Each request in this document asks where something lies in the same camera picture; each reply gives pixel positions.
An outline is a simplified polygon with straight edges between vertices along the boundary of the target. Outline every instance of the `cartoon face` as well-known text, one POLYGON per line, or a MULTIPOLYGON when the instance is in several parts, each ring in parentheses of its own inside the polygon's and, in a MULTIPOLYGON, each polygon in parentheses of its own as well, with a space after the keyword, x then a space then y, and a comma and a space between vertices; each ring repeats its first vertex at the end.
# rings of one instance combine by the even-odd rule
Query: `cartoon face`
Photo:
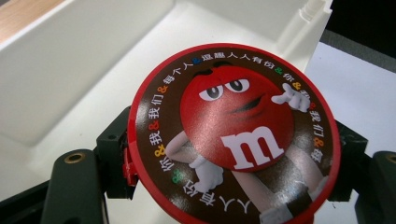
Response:
MULTIPOLYGON (((244 67, 223 65, 198 74, 182 95, 181 122, 193 146, 207 160, 235 170, 238 158, 221 138, 252 133, 258 127, 268 128, 280 148, 286 150, 293 133, 292 114, 288 105, 271 101, 282 92, 268 78, 244 67)), ((240 141, 241 154, 253 167, 240 171, 260 170, 276 161, 264 137, 258 137, 264 157, 260 163, 251 145, 240 141)))

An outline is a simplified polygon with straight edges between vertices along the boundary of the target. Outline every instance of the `brown circular label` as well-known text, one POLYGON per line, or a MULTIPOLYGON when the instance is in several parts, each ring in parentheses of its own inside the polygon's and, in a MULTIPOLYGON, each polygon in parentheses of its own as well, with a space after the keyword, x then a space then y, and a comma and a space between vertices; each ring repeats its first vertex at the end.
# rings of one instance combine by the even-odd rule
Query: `brown circular label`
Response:
POLYGON ((308 220, 339 166, 335 123, 313 84, 235 44, 160 64, 134 99, 128 138, 141 181, 181 222, 308 220))

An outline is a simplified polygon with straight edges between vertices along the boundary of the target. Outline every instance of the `m logo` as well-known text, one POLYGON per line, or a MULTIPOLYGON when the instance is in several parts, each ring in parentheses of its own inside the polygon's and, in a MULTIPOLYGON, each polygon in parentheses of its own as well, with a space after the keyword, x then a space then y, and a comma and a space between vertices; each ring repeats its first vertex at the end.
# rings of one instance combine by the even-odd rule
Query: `m logo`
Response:
POLYGON ((261 138, 265 140, 273 159, 284 153, 284 149, 277 145, 273 133, 267 127, 258 127, 252 133, 239 133, 221 137, 223 145, 231 150, 236 160, 236 165, 233 167, 235 170, 254 167, 253 162, 248 161, 243 152, 243 144, 248 146, 257 165, 263 165, 271 160, 262 152, 259 144, 261 138))

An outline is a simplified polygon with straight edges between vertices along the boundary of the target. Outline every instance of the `red rim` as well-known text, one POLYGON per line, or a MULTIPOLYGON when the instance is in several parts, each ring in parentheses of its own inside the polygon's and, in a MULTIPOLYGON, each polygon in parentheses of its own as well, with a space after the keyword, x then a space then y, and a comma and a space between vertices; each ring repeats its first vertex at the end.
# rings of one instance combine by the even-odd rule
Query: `red rim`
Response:
POLYGON ((290 220, 288 223, 303 223, 305 221, 311 220, 315 212, 322 206, 324 201, 327 199, 327 197, 330 195, 332 192, 332 188, 335 184, 337 174, 339 171, 339 166, 340 166, 340 157, 341 157, 341 151, 340 151, 340 143, 338 139, 338 130, 336 127, 335 120, 332 116, 332 112, 328 105, 326 104, 323 96, 320 94, 318 89, 314 86, 314 84, 302 73, 300 72, 297 68, 295 68, 293 65, 290 63, 284 61, 283 59, 267 52, 261 49, 256 49, 253 47, 249 46, 244 46, 244 45, 239 45, 239 44, 228 44, 228 43, 218 43, 218 44, 207 44, 207 45, 202 45, 202 46, 197 46, 193 47, 190 49, 185 49, 172 57, 168 58, 165 60, 163 63, 158 65, 149 75, 148 77, 144 80, 142 85, 140 86, 134 100, 132 103, 131 107, 131 113, 129 116, 129 123, 128 123, 128 141, 129 141, 129 149, 133 158, 134 166, 138 172, 139 178, 142 182, 142 184, 146 187, 146 189, 149 191, 151 196, 154 198, 154 200, 173 218, 184 222, 184 223, 204 223, 202 220, 197 219, 196 217, 193 217, 184 211, 181 211, 179 208, 177 208, 174 204, 172 204, 158 189, 158 187, 154 184, 152 179, 149 176, 149 173, 147 172, 145 165, 143 164, 141 158, 140 158, 140 153, 139 150, 137 149, 137 143, 136 143, 136 129, 135 129, 135 118, 137 115, 137 109, 139 107, 139 103, 142 100, 142 96, 148 87, 149 83, 151 82, 152 79, 155 78, 155 76, 165 68, 166 65, 171 63, 177 58, 182 57, 183 55, 189 54, 191 52, 195 52, 196 50, 199 49, 211 49, 211 48, 236 48, 236 49, 248 49, 248 50, 254 50, 258 51, 262 54, 268 55, 275 60, 277 60, 280 63, 283 63, 285 66, 287 66, 290 70, 292 70, 295 74, 299 75, 300 78, 308 84, 309 88, 315 93, 315 95, 319 98, 319 101, 321 102, 323 109, 326 113, 326 116, 329 119, 329 124, 331 126, 331 131, 332 131, 332 167, 329 173, 329 179, 323 189, 323 191, 319 194, 319 196, 310 204, 309 208, 303 211, 299 216, 293 218, 290 220))

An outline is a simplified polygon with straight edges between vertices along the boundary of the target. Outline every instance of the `cartoon arm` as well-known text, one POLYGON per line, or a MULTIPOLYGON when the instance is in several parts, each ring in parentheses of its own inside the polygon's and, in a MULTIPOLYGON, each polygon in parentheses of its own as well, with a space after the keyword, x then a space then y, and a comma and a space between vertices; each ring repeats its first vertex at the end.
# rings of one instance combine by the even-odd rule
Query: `cartoon arm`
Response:
POLYGON ((186 162, 190 168, 195 169, 199 181, 194 184, 194 188, 206 193, 223 182, 223 169, 198 154, 192 146, 189 146, 189 142, 183 131, 169 142, 165 154, 171 160, 186 162))
POLYGON ((271 98, 272 102, 278 105, 288 102, 291 108, 298 109, 301 112, 306 112, 309 108, 309 105, 311 104, 309 99, 300 92, 292 89, 287 83, 283 83, 282 87, 285 92, 282 95, 273 96, 271 98))

